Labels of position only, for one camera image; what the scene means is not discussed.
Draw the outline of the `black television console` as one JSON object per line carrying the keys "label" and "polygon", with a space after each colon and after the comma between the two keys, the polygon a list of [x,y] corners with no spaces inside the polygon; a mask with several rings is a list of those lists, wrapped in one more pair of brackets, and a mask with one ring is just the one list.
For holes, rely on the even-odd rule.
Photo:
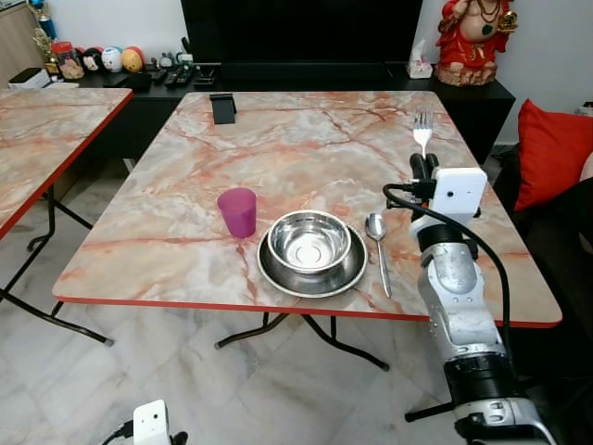
{"label": "black television console", "polygon": [[[483,86],[452,86],[434,78],[412,80],[402,68],[391,69],[381,81],[226,81],[220,77],[212,92],[433,92],[456,123],[474,159],[483,164],[507,122],[516,98],[498,82]],[[154,136],[182,98],[195,87],[152,84],[132,94],[107,126],[90,141],[83,155],[90,159],[132,159],[143,156]]]}

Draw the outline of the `white flat box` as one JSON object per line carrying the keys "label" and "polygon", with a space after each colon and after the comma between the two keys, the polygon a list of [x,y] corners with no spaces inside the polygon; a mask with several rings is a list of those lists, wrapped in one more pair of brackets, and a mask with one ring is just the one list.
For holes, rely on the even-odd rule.
{"label": "white flat box", "polygon": [[9,78],[9,89],[42,89],[52,82],[45,69],[28,68]]}

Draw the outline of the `silver metal fork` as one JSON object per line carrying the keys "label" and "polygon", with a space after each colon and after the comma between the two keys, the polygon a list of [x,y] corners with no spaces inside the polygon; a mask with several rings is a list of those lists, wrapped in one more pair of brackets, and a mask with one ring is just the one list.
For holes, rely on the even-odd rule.
{"label": "silver metal fork", "polygon": [[427,109],[416,111],[412,120],[412,139],[421,148],[421,156],[427,158],[427,145],[433,137],[434,114]]}

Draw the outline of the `marble folding side table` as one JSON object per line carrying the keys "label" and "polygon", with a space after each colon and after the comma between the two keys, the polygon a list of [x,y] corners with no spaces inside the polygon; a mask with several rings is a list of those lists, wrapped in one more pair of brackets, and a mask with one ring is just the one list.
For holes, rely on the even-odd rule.
{"label": "marble folding side table", "polygon": [[62,301],[45,312],[14,296],[11,289],[54,236],[57,212],[85,229],[93,228],[60,203],[54,185],[131,97],[127,88],[0,89],[0,240],[39,199],[45,199],[48,208],[48,233],[27,245],[30,253],[25,262],[7,284],[0,285],[0,304],[11,302],[43,322],[107,347],[114,339],[57,317]]}

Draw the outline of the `purple plastic cup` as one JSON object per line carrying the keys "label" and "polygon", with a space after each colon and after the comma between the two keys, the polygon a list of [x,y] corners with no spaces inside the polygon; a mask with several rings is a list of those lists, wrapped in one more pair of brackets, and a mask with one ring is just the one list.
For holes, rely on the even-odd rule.
{"label": "purple plastic cup", "polygon": [[256,195],[245,187],[226,190],[217,199],[230,235],[247,238],[256,232]]}

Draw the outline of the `red laughing Buddha statue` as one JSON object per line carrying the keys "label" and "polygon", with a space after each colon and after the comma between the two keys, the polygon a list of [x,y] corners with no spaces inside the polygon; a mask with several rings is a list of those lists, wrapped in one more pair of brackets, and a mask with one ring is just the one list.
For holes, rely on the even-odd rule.
{"label": "red laughing Buddha statue", "polygon": [[513,0],[446,0],[439,24],[439,62],[434,76],[453,86],[495,81],[498,52],[518,29]]}

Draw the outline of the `stainless steel plate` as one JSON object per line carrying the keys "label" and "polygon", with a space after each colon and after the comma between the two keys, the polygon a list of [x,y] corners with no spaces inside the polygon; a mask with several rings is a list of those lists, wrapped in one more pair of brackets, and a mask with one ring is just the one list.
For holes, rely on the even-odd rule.
{"label": "stainless steel plate", "polygon": [[258,248],[258,267],[262,278],[280,292],[298,298],[329,298],[347,292],[360,282],[367,272],[368,264],[367,247],[364,246],[360,233],[352,226],[348,231],[353,247],[347,257],[334,270],[315,275],[289,271],[272,257],[268,247],[270,237],[262,235]]}

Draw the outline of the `black and white round toy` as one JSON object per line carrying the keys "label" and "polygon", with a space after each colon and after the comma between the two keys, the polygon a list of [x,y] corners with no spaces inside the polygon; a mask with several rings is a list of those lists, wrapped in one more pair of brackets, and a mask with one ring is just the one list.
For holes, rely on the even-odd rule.
{"label": "black and white round toy", "polygon": [[89,47],[78,51],[86,72],[103,72],[106,70],[102,59],[103,50],[100,47]]}

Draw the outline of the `red cushion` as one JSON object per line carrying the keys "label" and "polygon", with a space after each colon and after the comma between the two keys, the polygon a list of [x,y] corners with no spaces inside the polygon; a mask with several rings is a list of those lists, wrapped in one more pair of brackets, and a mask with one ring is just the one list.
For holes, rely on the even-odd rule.
{"label": "red cushion", "polygon": [[525,100],[518,113],[520,189],[515,210],[550,202],[581,181],[593,151],[593,118],[549,113]]}

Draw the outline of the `wooden cabinet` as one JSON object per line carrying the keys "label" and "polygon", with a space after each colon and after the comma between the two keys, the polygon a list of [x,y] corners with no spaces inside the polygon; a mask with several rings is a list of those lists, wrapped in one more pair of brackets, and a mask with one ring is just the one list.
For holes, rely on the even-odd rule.
{"label": "wooden cabinet", "polygon": [[37,24],[25,0],[0,11],[0,90],[7,89],[18,73],[43,67],[41,51],[32,39],[34,29]]}

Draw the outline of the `stainless steel bowl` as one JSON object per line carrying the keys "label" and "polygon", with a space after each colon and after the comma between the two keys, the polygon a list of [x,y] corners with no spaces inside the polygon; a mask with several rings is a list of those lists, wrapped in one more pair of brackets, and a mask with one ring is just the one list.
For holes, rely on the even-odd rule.
{"label": "stainless steel bowl", "polygon": [[330,271],[355,246],[351,229],[337,216],[320,210],[285,213],[264,234],[263,246],[271,257],[301,274]]}

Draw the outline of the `gold trophy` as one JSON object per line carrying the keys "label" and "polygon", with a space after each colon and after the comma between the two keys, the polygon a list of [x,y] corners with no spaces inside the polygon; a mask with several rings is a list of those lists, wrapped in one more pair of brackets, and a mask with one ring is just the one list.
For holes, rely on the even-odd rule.
{"label": "gold trophy", "polygon": [[51,45],[55,43],[57,41],[57,29],[55,22],[50,17],[48,0],[26,0],[26,3],[30,6],[39,29],[46,35],[46,41]]}

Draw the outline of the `white tissue box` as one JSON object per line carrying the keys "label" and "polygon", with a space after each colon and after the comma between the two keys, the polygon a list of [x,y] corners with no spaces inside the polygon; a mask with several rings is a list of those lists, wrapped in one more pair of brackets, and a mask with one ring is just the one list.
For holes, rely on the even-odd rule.
{"label": "white tissue box", "polygon": [[410,51],[410,60],[406,65],[408,77],[413,80],[420,80],[420,78],[432,78],[434,68],[426,58],[427,41],[421,39]]}

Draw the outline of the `large marble folding table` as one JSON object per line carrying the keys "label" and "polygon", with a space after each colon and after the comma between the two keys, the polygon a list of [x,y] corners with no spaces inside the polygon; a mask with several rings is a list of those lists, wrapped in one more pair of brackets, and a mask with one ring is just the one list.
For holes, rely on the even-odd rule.
{"label": "large marble folding table", "polygon": [[[377,256],[338,296],[300,299],[259,271],[259,241],[296,210],[332,213],[356,232],[385,204],[385,184],[410,181],[418,111],[431,110],[428,151],[444,167],[474,167],[456,124],[431,92],[241,92],[234,123],[213,122],[208,95],[186,95],[98,217],[52,288],[57,299],[251,312],[427,321],[418,292],[420,250],[410,213],[385,213],[391,293]],[[217,198],[256,195],[258,233],[238,240]]]}

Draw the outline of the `red-lidded snack jar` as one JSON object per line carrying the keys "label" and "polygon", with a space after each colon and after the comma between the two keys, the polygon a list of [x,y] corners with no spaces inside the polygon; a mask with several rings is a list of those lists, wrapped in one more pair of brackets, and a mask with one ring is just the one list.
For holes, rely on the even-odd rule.
{"label": "red-lidded snack jar", "polygon": [[77,81],[84,77],[85,67],[71,42],[52,43],[51,51],[55,54],[58,70],[64,80]]}

